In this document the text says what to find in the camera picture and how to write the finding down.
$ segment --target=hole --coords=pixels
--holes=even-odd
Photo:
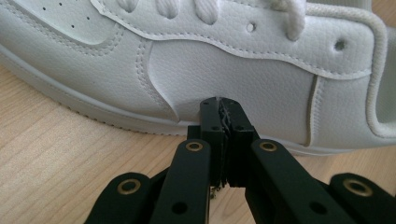
[[[140,181],[137,179],[126,179],[119,183],[117,191],[123,195],[133,194],[140,189],[140,185]]]
[[[325,206],[323,206],[323,204],[321,204],[321,203],[313,202],[313,203],[309,204],[309,207],[312,209],[312,211],[314,211],[317,214],[320,214],[320,215],[327,214],[327,208]]]
[[[135,182],[127,182],[124,185],[122,185],[122,189],[125,191],[131,190],[136,188],[136,183]]]
[[[201,143],[198,142],[190,142],[186,145],[186,149],[189,151],[199,151],[202,148],[204,148],[204,146]]]
[[[356,195],[362,197],[370,197],[373,195],[373,190],[357,179],[345,179],[343,184],[347,190]]]
[[[345,48],[346,48],[346,42],[344,40],[338,40],[334,45],[334,49],[337,51],[344,50]]]
[[[366,191],[366,188],[358,183],[350,183],[350,187],[359,192]]]
[[[252,33],[252,32],[255,31],[255,30],[256,30],[256,23],[251,22],[251,23],[249,23],[249,24],[247,25],[247,31],[248,31],[249,33]]]
[[[277,150],[277,146],[274,143],[271,142],[262,142],[260,143],[260,148],[265,150],[265,151],[276,151]]]
[[[185,214],[189,207],[185,203],[175,203],[172,206],[172,212],[178,215]]]

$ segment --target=stitching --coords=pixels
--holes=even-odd
[[[320,109],[323,102],[324,84],[324,78],[316,77],[315,89],[311,102],[309,147],[312,147],[315,144],[316,137],[318,136],[318,130],[320,128]]]
[[[169,107],[163,102],[162,97],[152,89],[149,85],[150,81],[145,73],[144,67],[144,56],[147,49],[146,44],[148,43],[147,40],[144,38],[140,38],[139,46],[137,48],[136,60],[135,60],[135,68],[137,73],[137,79],[140,82],[140,85],[146,91],[146,93],[154,100],[154,102],[161,107],[168,115],[172,115],[171,110]]]
[[[281,52],[277,52],[277,51],[256,51],[256,50],[251,50],[251,49],[240,49],[240,48],[234,47],[234,46],[232,46],[230,44],[227,44],[226,42],[224,42],[222,40],[217,40],[214,37],[211,37],[211,36],[208,36],[208,35],[200,35],[200,34],[191,33],[191,32],[185,32],[185,33],[151,33],[151,32],[148,32],[146,30],[143,30],[143,29],[141,29],[139,27],[136,27],[136,26],[132,25],[129,21],[125,20],[120,15],[118,15],[117,13],[113,12],[112,10],[110,10],[106,6],[106,3],[104,1],[102,1],[102,0],[97,0],[97,1],[103,7],[104,12],[107,11],[108,13],[112,14],[113,16],[117,17],[121,21],[123,21],[126,24],[128,24],[129,26],[131,26],[132,28],[134,28],[134,29],[146,34],[146,35],[162,35],[162,36],[165,36],[165,35],[194,35],[194,36],[198,36],[198,37],[201,37],[203,39],[206,39],[206,40],[210,40],[212,42],[216,42],[219,45],[222,45],[224,47],[227,47],[227,48],[230,48],[230,49],[233,49],[233,50],[236,50],[236,51],[240,51],[240,52],[246,52],[246,53],[251,53],[251,54],[255,54],[255,55],[278,55],[278,56],[283,56],[283,57],[286,57],[286,58],[290,58],[290,59],[293,59],[293,60],[298,61],[300,63],[303,63],[303,64],[305,64],[308,67],[311,67],[311,68],[314,68],[314,69],[319,69],[321,71],[330,73],[330,74],[332,74],[335,77],[343,77],[343,78],[351,77],[351,78],[353,78],[359,73],[371,72],[371,69],[366,68],[366,69],[358,70],[358,71],[351,72],[351,73],[338,73],[338,72],[334,72],[334,71],[325,69],[323,67],[319,67],[319,66],[314,65],[312,63],[308,63],[304,59],[301,59],[301,58],[298,58],[296,56],[292,56],[292,55],[289,55],[289,54],[286,54],[286,53],[281,53]]]
[[[16,9],[10,3],[5,3],[4,6],[9,12],[14,14],[16,17],[21,19],[26,24],[29,24],[30,26],[35,28],[38,32],[45,35],[47,38],[52,39],[61,45],[64,45],[70,49],[73,49],[73,50],[80,52],[82,54],[85,54],[85,55],[105,56],[115,49],[115,47],[120,43],[120,41],[122,40],[122,37],[123,37],[124,29],[119,28],[112,39],[106,40],[106,42],[108,42],[108,44],[106,46],[103,46],[101,49],[95,49],[95,48],[82,46],[76,42],[72,42],[72,41],[64,38],[63,36],[60,36],[60,35],[54,33],[53,31],[49,30],[47,27],[44,27],[43,25],[39,24],[34,19],[23,14],[23,12]]]

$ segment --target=wood grain surface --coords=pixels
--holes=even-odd
[[[374,12],[396,27],[395,8],[396,1],[374,1]],[[184,139],[87,119],[0,65],[0,223],[83,223],[112,178],[127,172],[156,175]],[[297,160],[324,182],[350,172],[396,193],[396,147]],[[219,192],[210,204],[210,222],[254,223],[244,190]]]

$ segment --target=wooden table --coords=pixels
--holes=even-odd
[[[396,27],[396,1],[374,11]],[[184,136],[127,132],[87,119],[17,79],[0,65],[0,223],[83,223],[106,184],[167,167]],[[396,147],[330,157],[297,157],[324,182],[355,173],[396,193]],[[254,223],[242,189],[223,189],[211,223]]]

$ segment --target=white leather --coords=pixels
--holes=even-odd
[[[373,33],[366,25],[353,21],[308,17],[301,38],[293,42],[285,35],[285,12],[237,1],[221,1],[222,14],[213,25],[196,16],[192,0],[183,1],[179,14],[172,20],[157,13],[155,1],[139,1],[133,13],[125,12],[111,0],[92,0],[92,3],[102,14],[148,39],[203,41],[236,56],[282,60],[335,79],[371,74]],[[248,16],[241,20],[233,15]],[[250,23],[257,27],[252,33],[247,31]],[[349,45],[341,53],[333,50],[339,40]]]
[[[308,2],[342,7],[357,7],[372,11],[372,0],[308,0]]]
[[[200,101],[223,96],[242,104],[262,136],[302,153],[396,143],[376,128],[396,120],[387,112],[395,107],[387,105],[391,97],[379,94],[378,118],[368,100],[379,86],[387,37],[382,21],[365,10],[308,5],[305,29],[292,42],[286,13],[266,1],[219,1],[213,25],[191,0],[180,1],[173,19],[155,0],[128,10],[126,1],[16,2],[0,0],[0,62],[93,118],[140,132],[185,133],[198,120]]]
[[[389,42],[396,42],[396,29],[388,28]],[[388,58],[396,59],[396,46],[390,45],[388,49]],[[395,122],[396,120],[396,63],[393,61],[387,61],[383,80],[381,81],[381,86],[378,93],[377,101],[377,116],[381,123]]]

